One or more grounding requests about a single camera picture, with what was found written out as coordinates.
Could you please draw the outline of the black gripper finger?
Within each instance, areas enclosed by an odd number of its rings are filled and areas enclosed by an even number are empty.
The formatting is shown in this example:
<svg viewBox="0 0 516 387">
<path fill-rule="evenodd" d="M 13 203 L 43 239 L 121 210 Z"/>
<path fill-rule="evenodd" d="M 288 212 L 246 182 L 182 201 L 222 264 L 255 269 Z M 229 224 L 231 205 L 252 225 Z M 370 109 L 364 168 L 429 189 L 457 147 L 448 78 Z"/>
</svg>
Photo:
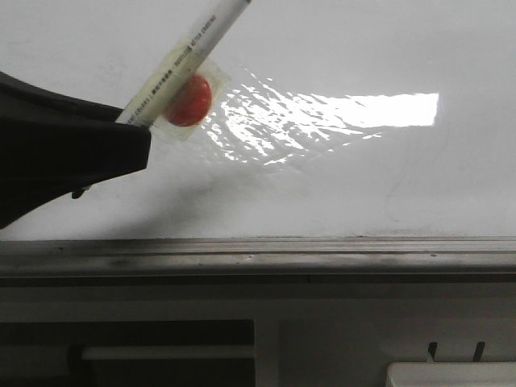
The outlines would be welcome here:
<svg viewBox="0 0 516 387">
<path fill-rule="evenodd" d="M 151 134 L 119 108 L 1 75 L 1 226 L 65 194 L 143 170 Z"/>
</svg>

